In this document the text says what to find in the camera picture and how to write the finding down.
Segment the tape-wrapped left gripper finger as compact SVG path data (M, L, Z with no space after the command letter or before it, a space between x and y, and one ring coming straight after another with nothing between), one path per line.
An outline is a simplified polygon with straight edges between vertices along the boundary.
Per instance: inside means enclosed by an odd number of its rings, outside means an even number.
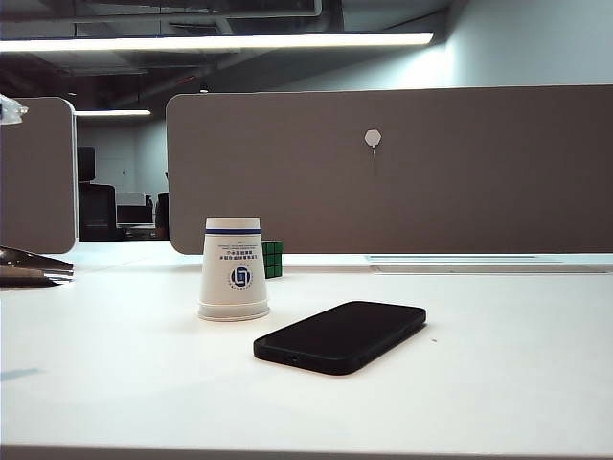
M10 126L20 124L22 122L22 117L28 113L28 107L3 94L0 95L0 100L1 125Z

